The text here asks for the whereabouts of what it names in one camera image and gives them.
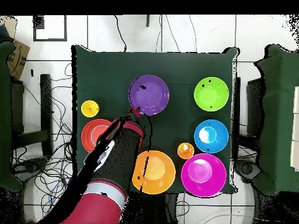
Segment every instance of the green tablecloth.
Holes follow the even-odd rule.
[[[152,150],[166,153],[176,167],[176,178],[168,192],[186,191],[180,180],[180,172],[186,160],[177,154],[178,145],[190,142],[195,153],[201,153],[193,139],[195,128],[204,120],[221,121],[230,131],[231,101],[233,86],[232,60],[237,55],[236,48],[227,49],[223,54],[208,53],[150,53],[150,52],[90,52],[76,46],[77,52],[77,161],[78,170],[88,154],[81,143],[84,126],[96,118],[113,121],[124,114],[131,106],[128,101],[128,89],[131,83],[142,75],[156,75],[169,88],[169,103],[164,111],[151,116],[153,125]],[[206,112],[200,109],[194,100],[193,92],[197,83],[208,76],[215,76],[226,82],[230,97],[227,104],[219,111]],[[100,106],[99,114],[87,118],[81,113],[85,100],[94,100]],[[147,137],[140,152],[148,149],[150,125],[146,117],[141,117]],[[214,154],[226,167],[227,182],[222,189],[225,193],[234,193],[230,185],[229,144],[219,153]]]
[[[253,182],[266,195],[281,191],[299,193],[299,172],[290,166],[294,90],[299,86],[299,54],[270,45],[265,58],[256,65],[264,76],[266,93],[259,158],[263,172]]]

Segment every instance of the cardboard box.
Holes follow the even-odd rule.
[[[11,76],[15,79],[20,79],[30,47],[17,40],[14,40],[13,44],[16,46],[16,49],[10,54],[7,66]]]
[[[4,25],[10,38],[15,38],[17,20],[12,16],[0,16],[0,26]]]

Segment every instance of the white tiled floor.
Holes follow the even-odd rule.
[[[241,77],[241,124],[247,123],[247,81],[260,77],[253,62],[264,56],[268,44],[280,44],[289,50],[298,49],[295,37],[287,25],[287,16],[278,15],[191,15],[194,24],[197,51],[199,53],[221,53],[227,47],[238,47],[241,53],[238,57],[237,75]],[[120,39],[114,16],[67,16],[67,41],[33,41],[32,16],[17,16],[16,39],[29,45],[30,52],[21,80],[40,101],[40,74],[50,74],[56,80],[68,78],[64,74],[65,67],[71,60],[71,45],[80,44],[95,51],[123,51],[124,45]],[[145,26],[145,15],[118,16],[119,29],[127,43],[127,51],[155,52],[157,37],[160,32],[159,15],[151,15],[149,27]],[[45,29],[38,30],[40,37],[53,38],[57,29],[57,38],[61,38],[63,27],[62,17],[45,17]],[[181,52],[195,51],[195,36],[188,15],[168,15],[171,30]],[[177,51],[172,38],[166,16],[163,17],[163,52]],[[161,51],[161,37],[157,51]],[[67,67],[67,75],[71,75],[71,66]],[[71,86],[72,80],[52,81],[52,87]],[[66,105],[63,121],[72,127],[72,95],[69,88],[56,88],[53,96]],[[53,117],[58,121],[60,112],[53,105]],[[25,131],[40,129],[40,106],[30,93],[24,93],[24,126]],[[53,133],[59,130],[53,122]],[[240,126],[240,132],[246,133],[246,127]],[[60,135],[54,143],[54,148],[62,143]],[[27,147],[24,159],[42,156],[40,144]],[[56,158],[63,157],[62,150],[55,154]],[[214,198],[197,198],[185,194],[185,206],[178,203],[177,215],[188,211],[185,216],[178,216],[179,224],[251,224],[254,213],[254,200],[251,185],[244,184],[234,173],[234,185],[238,192],[233,195],[221,194]],[[25,192],[26,218],[38,221],[43,215],[40,201],[43,192],[34,185],[33,179],[28,183]]]

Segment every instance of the purple bowl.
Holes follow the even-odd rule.
[[[141,113],[151,116],[160,113],[167,106],[169,90],[161,78],[144,75],[131,84],[128,100],[132,107],[140,107]]]
[[[216,156],[201,153],[185,162],[180,176],[188,192],[198,197],[211,197],[222,190],[227,172]]]

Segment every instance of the orange bowl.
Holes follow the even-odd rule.
[[[178,146],[178,155],[187,160],[194,155],[194,147],[187,142],[183,142]]]
[[[175,180],[175,165],[171,158],[157,150],[144,151],[137,156],[133,173],[133,185],[146,194],[166,191]]]

